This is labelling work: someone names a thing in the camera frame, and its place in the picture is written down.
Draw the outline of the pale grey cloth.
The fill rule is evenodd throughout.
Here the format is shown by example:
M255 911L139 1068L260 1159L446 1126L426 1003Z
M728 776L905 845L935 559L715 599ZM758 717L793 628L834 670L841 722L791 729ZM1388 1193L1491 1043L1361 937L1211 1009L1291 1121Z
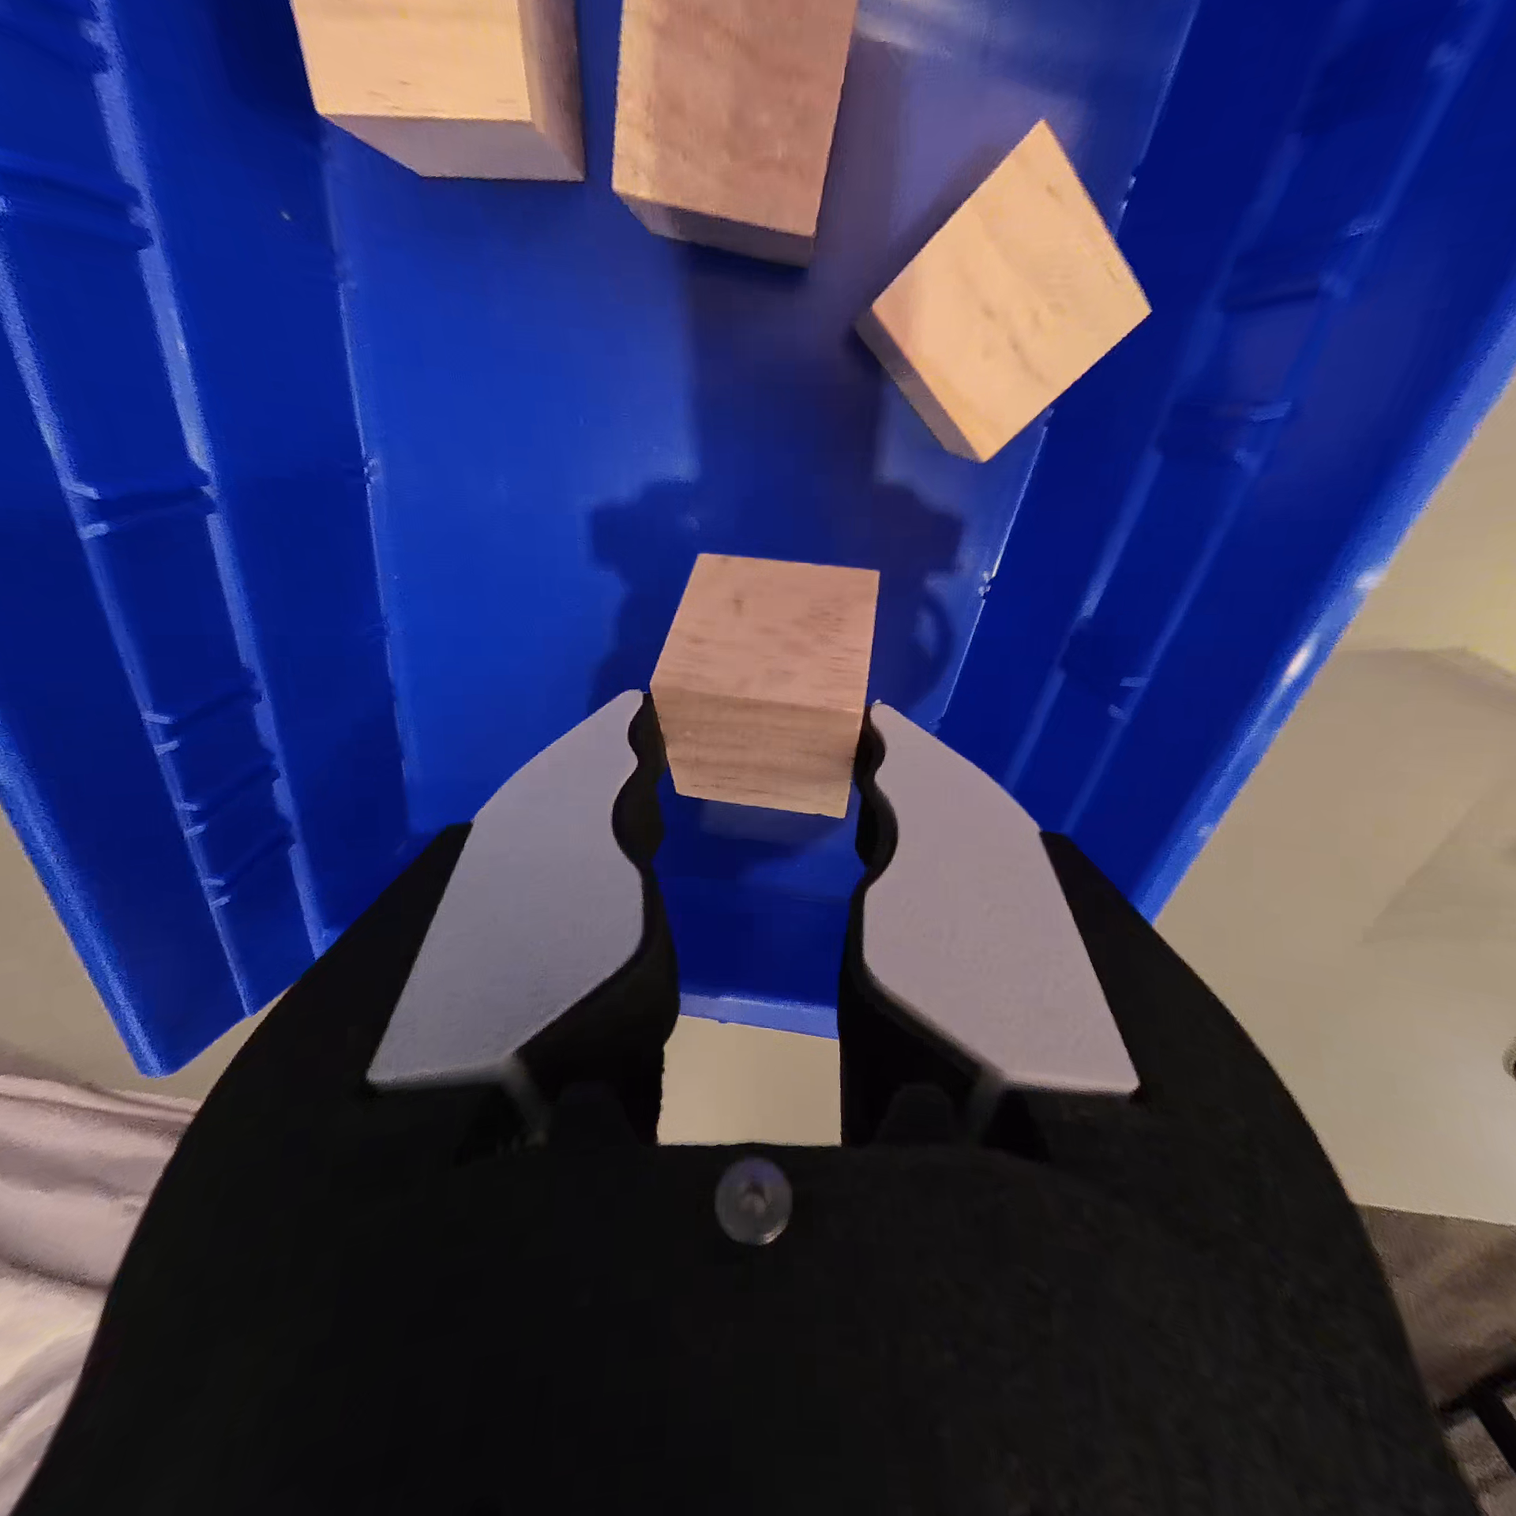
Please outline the pale grey cloth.
M2 1074L2 1512L44 1462L197 1101Z

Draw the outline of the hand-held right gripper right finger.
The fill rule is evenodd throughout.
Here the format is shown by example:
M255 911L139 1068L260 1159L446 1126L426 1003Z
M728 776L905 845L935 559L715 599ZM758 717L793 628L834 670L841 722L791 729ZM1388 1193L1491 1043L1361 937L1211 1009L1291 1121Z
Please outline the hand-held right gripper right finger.
M912 1090L969 1139L1013 1132L1025 1094L1130 1101L1139 1074L1031 814L886 702L865 718L856 785L843 1144L885 1135Z

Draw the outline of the dark grey cloth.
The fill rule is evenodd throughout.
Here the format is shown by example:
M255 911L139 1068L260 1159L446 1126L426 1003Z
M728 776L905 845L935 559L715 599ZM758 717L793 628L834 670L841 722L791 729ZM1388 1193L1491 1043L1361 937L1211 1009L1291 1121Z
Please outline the dark grey cloth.
M1513 1372L1513 1225L1383 1206L1363 1206L1359 1215L1459 1473L1482 1512L1513 1514L1511 1464L1478 1415L1455 1406Z

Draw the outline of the blue plastic bin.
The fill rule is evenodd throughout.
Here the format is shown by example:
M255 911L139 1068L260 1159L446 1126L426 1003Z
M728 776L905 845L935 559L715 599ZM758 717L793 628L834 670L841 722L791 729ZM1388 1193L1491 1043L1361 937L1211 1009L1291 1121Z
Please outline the blue plastic bin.
M4 805L181 1070L628 686L699 552L1157 917L1513 370L1513 4L861 4L805 271L426 180L291 4L4 4ZM854 323L1047 121L1150 316L995 460Z

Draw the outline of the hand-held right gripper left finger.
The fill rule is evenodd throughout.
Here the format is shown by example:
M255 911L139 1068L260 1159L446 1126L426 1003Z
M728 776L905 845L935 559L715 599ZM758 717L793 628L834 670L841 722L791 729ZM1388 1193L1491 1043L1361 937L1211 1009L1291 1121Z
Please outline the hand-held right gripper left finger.
M616 695L477 812L367 1081L493 1086L529 1130L572 1086L657 1137L677 955L657 881L668 767L652 697Z

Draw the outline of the wooden cube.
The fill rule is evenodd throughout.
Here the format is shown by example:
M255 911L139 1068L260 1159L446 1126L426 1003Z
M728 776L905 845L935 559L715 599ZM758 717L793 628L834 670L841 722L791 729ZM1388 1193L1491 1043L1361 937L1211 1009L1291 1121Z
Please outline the wooden cube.
M805 269L856 2L627 2L612 190L654 235Z
M581 182L572 2L295 2L316 112L428 179Z
M859 314L858 334L939 444L984 464L1148 316L1042 119Z
M879 570L701 554L650 680L679 796L841 819Z

